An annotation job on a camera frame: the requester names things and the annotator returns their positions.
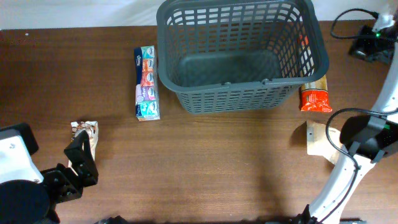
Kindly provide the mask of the red orange pasta packet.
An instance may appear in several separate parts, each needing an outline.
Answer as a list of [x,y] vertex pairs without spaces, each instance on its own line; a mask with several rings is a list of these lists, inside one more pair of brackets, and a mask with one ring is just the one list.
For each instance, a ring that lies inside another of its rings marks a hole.
[[[300,35],[298,43],[303,50],[303,55],[300,56],[300,64],[303,67],[302,71],[305,75],[313,75],[315,73],[315,63],[312,58],[308,37]],[[333,111],[329,102],[327,79],[325,75],[317,81],[303,84],[300,87],[300,97],[301,111],[321,113],[331,113]]]

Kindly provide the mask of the grey plastic shopping basket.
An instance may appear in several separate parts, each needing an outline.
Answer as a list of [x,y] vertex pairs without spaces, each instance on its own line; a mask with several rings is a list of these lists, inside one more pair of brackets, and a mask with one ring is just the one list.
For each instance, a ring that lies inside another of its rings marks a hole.
[[192,114],[274,108],[329,67],[311,0],[168,0],[156,19],[159,78]]

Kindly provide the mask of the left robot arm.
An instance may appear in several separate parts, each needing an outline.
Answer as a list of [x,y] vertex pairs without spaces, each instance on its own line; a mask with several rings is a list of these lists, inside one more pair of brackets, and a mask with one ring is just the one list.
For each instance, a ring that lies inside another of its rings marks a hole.
[[86,131],[64,150],[71,167],[39,171],[31,158],[38,150],[27,123],[1,129],[1,223],[59,223],[55,207],[81,198],[84,188],[98,183]]

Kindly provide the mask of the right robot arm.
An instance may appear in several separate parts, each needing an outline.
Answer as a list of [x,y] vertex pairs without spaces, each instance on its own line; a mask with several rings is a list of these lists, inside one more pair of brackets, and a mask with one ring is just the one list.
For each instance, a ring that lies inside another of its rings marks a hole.
[[397,55],[392,58],[382,90],[371,110],[357,112],[341,129],[339,158],[326,185],[291,223],[339,223],[341,214],[363,177],[383,158],[397,152]]

